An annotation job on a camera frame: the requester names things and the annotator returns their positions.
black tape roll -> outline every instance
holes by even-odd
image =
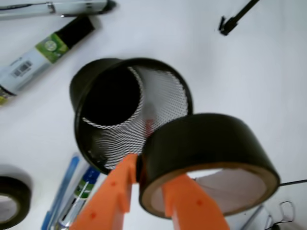
[[[155,131],[138,162],[140,204],[165,218],[161,186],[191,171],[225,216],[268,199],[280,178],[252,131],[241,120],[218,114],[190,115]],[[218,171],[208,174],[208,170]]]
[[[0,177],[0,230],[19,224],[30,209],[31,191],[23,182]]]

black mesh pen holder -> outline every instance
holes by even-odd
[[[70,85],[75,136],[85,159],[108,174],[164,124],[192,114],[189,89],[173,68],[147,58],[100,59]]]

black cable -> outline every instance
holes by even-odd
[[[284,211],[283,211],[283,205],[284,205],[285,203],[289,203],[289,204],[291,205],[292,211],[293,211],[292,219],[289,220],[289,221],[285,221],[286,216],[284,215]],[[276,225],[278,225],[278,224],[281,224],[281,223],[290,223],[290,222],[293,222],[293,221],[295,220],[295,206],[294,206],[294,204],[293,204],[291,201],[284,201],[284,202],[281,202],[281,203],[279,204],[279,208],[280,208],[280,211],[281,211],[281,213],[282,213],[282,215],[283,215],[283,219],[282,219],[281,221],[279,221],[279,222],[274,223],[272,226],[270,226],[269,228],[267,228],[267,229],[265,229],[265,230],[272,229],[274,226],[276,226]]]
[[[293,184],[301,184],[301,183],[307,183],[307,180],[301,180],[301,181],[292,181],[292,182],[287,182],[287,183],[282,183],[279,186],[288,186],[288,185],[293,185]]]

label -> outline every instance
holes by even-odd
[[[50,35],[35,47],[52,64],[69,51],[68,46],[56,34]]]
[[[50,35],[0,72],[0,86],[18,95],[68,51],[67,45],[56,34]]]
[[[13,96],[8,94],[3,88],[0,86],[0,107],[3,106],[11,99]]]
[[[79,198],[87,199],[93,187],[94,184],[90,184],[88,182],[85,182],[84,180],[81,180],[74,194]]]

white table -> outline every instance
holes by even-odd
[[[82,66],[99,58],[166,62],[187,81],[194,112],[244,120],[284,182],[305,179],[307,26],[305,3],[296,1],[261,1],[224,37],[217,31],[221,16],[234,15],[245,1],[118,0],[116,10],[98,17],[100,28],[0,109],[0,164],[20,168],[33,180],[31,211],[13,229],[40,228],[78,151],[70,81]],[[0,5],[10,3],[0,0]],[[1,21],[0,65],[10,64],[71,20],[46,16]],[[170,221],[145,213],[137,196],[135,187],[124,230],[172,229]],[[244,224],[246,217],[240,218],[233,221],[234,229]]]

